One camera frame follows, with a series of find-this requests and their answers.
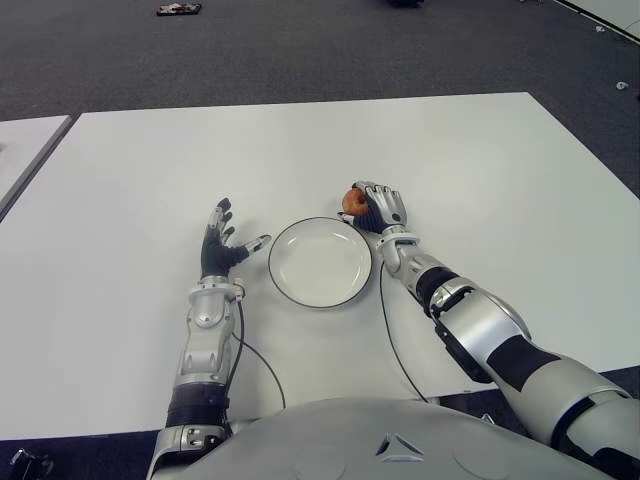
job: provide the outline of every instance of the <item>dark gray floor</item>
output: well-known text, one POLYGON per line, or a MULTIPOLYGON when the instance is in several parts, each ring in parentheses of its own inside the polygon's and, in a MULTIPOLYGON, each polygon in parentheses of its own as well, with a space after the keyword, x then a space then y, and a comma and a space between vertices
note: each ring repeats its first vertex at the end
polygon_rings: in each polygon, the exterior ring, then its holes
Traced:
POLYGON ((162 2, 2 0, 0 120, 528 91, 640 194, 640 50, 554 2, 162 2))

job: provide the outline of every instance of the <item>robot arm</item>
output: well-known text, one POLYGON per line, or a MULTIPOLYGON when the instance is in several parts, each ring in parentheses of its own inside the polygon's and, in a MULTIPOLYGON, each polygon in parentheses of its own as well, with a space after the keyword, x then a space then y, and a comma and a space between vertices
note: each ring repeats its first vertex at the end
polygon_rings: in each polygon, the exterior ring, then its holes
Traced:
POLYGON ((507 303, 418 248, 398 192, 357 182, 368 213, 344 221, 381 234, 388 272, 422 305, 435 331, 474 381, 495 382, 531 435, 617 478, 640 475, 640 402, 563 355, 531 341, 507 303))
POLYGON ((229 270, 264 247, 262 235, 241 247, 228 247, 233 227, 231 203, 214 209, 202 243, 200 281, 189 293, 188 337, 174 380, 165 428, 158 433, 147 479, 173 478, 230 435, 226 411, 232 375, 231 334, 244 287, 229 282, 229 270))

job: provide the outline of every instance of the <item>black object on floor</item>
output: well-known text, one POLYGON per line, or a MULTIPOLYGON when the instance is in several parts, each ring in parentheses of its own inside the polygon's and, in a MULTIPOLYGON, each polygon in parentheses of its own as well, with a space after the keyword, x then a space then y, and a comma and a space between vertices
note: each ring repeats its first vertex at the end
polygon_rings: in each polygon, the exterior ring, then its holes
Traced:
POLYGON ((394 8, 413 7, 417 8, 420 3, 424 3, 424 0, 387 0, 389 5, 394 8))
POLYGON ((42 480, 53 470, 53 460, 49 455, 36 455, 24 448, 15 453, 9 465, 9 480, 42 480))
POLYGON ((157 431, 94 437, 47 438, 0 442, 0 479, 19 448, 48 453, 55 467, 46 480, 144 480, 157 431))
POLYGON ((169 17, 173 15, 197 15, 202 5, 200 3, 173 3, 165 5, 156 10, 159 17, 169 17))

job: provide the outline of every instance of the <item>white tabletop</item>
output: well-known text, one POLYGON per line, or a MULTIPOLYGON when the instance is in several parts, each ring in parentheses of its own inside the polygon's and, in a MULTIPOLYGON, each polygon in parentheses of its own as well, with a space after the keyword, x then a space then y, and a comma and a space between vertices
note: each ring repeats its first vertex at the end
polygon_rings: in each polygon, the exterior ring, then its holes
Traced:
POLYGON ((70 121, 61 116, 0 122, 0 219, 70 121))
MULTIPOLYGON (((211 208, 237 242, 333 216, 355 179, 399 189, 425 251, 512 304, 534 340, 596 370, 640 363, 640 204, 525 93, 85 114, 0 224, 0 438, 161 428, 211 208)), ((290 405, 415 397, 389 348, 376 273, 330 311, 292 303, 267 253, 247 339, 290 405)), ((385 278, 394 338, 428 396, 490 388, 449 358, 385 278)), ((278 410, 246 352, 231 416, 278 410)))

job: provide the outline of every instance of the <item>black joint segment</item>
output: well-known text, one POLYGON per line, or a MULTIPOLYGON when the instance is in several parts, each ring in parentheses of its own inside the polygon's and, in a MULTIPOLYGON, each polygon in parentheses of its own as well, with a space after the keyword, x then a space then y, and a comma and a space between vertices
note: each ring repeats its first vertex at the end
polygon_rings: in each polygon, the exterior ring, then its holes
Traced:
POLYGON ((449 310, 456 303, 458 303, 460 300, 462 300, 467 293, 469 293, 472 290, 473 290, 473 288, 471 288, 471 287, 467 287, 467 288, 463 288, 463 289, 459 290, 458 292, 456 292, 455 295, 452 295, 451 297, 449 297, 447 299, 447 301, 444 302, 444 305, 442 305, 442 307, 438 308, 435 305, 433 307, 431 307, 431 314, 436 319, 440 318, 440 314, 442 312, 446 312, 447 310, 449 310))
POLYGON ((429 301, 435 291, 442 286, 445 282, 448 282, 452 278, 456 278, 458 274, 452 272, 446 267, 434 267, 430 268, 422 274, 416 283, 416 294, 418 301, 424 307, 424 313, 429 318, 432 317, 432 312, 429 311, 429 301))
POLYGON ((221 208, 223 212, 226 212, 231 208, 231 202, 227 197, 224 197, 218 202, 218 208, 221 208))
POLYGON ((436 320, 436 334, 444 342, 447 352, 462 368, 464 373, 478 383, 491 383, 491 377, 476 362, 469 352, 451 335, 444 325, 436 320))
POLYGON ((580 415, 582 415, 593 406, 595 406, 595 402, 589 397, 586 397, 580 400, 578 403, 574 404, 569 410, 564 412, 564 415, 562 415, 555 428, 553 429, 549 446, 551 448, 555 448, 556 450, 560 450, 561 452, 575 456, 570 452, 570 446, 566 444, 568 440, 567 430, 580 415))
POLYGON ((540 350, 522 335, 514 335, 491 352, 487 363, 500 378, 521 392, 536 370, 556 360, 560 357, 540 350))
POLYGON ((220 383, 188 383, 173 389, 166 427, 176 425, 224 425, 229 408, 225 386, 220 383))
POLYGON ((605 447, 598 450, 593 456, 592 465, 613 478, 640 478, 640 459, 615 448, 605 447))

